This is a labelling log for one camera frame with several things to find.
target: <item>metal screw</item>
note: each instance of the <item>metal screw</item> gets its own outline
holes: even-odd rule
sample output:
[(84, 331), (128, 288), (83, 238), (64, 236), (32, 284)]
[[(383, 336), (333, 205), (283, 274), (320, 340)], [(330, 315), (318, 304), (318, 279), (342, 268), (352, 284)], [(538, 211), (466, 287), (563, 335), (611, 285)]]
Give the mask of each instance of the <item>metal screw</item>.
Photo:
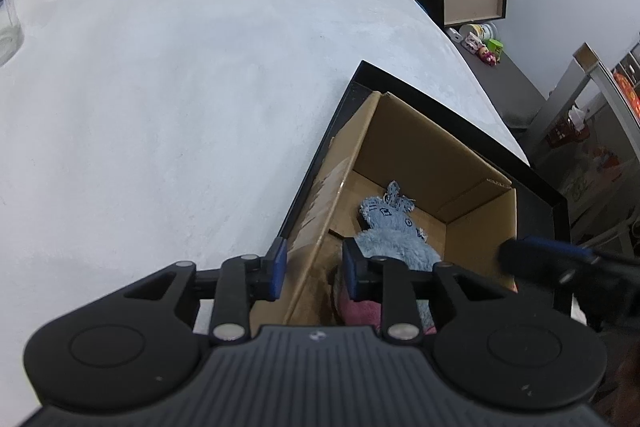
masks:
[(560, 284), (567, 284), (571, 279), (574, 278), (574, 275), (575, 275), (575, 269), (567, 270), (560, 276), (560, 279), (558, 279), (558, 282)]
[(420, 330), (413, 324), (399, 323), (389, 326), (386, 332), (398, 341), (410, 341), (418, 336)]
[(244, 328), (240, 324), (220, 324), (213, 328), (213, 336), (221, 341), (236, 341), (244, 337)]
[(320, 341), (324, 341), (326, 338), (326, 333), (324, 333), (324, 331), (314, 331), (313, 333), (309, 333), (309, 338), (312, 341), (315, 342), (320, 342)]

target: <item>white tablecloth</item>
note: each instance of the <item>white tablecloth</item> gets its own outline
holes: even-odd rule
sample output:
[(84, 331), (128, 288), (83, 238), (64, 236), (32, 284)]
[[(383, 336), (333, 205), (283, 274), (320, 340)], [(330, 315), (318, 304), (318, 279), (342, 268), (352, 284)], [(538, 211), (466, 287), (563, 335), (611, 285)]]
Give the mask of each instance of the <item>white tablecloth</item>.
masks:
[(0, 425), (44, 322), (179, 259), (263, 254), (361, 60), (524, 154), (413, 0), (15, 0), (0, 67)]

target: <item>blue gripper pad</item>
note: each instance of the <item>blue gripper pad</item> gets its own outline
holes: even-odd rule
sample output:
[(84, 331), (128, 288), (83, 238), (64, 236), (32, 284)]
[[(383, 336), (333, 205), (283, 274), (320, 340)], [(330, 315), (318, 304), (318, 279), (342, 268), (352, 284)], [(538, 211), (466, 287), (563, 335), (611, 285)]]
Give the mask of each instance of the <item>blue gripper pad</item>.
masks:
[(273, 300), (280, 298), (282, 284), (284, 283), (284, 274), (287, 271), (287, 240), (277, 237), (273, 241), (271, 248), (276, 248), (273, 258), (273, 276), (271, 277), (270, 297)]
[(566, 255), (569, 257), (578, 257), (581, 259), (591, 257), (593, 250), (591, 248), (576, 247), (571, 243), (564, 243), (562, 241), (553, 241), (551, 239), (543, 239), (541, 237), (529, 236), (520, 240), (521, 245), (526, 247), (531, 245), (532, 247), (544, 248), (545, 250), (556, 253), (558, 255)]
[(346, 250), (348, 249), (345, 242), (342, 243), (342, 275), (344, 277), (344, 283), (347, 286), (349, 298), (352, 301), (358, 301), (357, 288), (356, 288), (356, 266), (353, 262), (353, 258)]

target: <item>pink fabric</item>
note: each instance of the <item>pink fabric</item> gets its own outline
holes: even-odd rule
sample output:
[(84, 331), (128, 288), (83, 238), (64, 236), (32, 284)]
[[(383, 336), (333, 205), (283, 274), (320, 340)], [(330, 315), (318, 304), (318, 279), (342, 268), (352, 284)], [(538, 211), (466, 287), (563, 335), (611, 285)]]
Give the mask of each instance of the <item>pink fabric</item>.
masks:
[[(347, 288), (340, 288), (338, 312), (347, 326), (373, 326), (380, 329), (380, 312), (382, 306), (373, 301), (355, 302), (349, 298)], [(425, 335), (436, 333), (436, 327), (425, 330)]]

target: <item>gray countertop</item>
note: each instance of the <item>gray countertop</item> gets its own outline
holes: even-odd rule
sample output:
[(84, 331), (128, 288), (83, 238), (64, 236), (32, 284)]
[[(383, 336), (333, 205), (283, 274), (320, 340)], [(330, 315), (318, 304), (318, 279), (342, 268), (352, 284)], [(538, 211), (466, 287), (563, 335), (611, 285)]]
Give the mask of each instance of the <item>gray countertop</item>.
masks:
[(509, 55), (503, 52), (500, 64), (491, 67), (460, 44), (454, 42), (454, 45), (484, 92), (487, 93), (504, 123), (511, 127), (528, 125), (545, 99), (513, 63)]

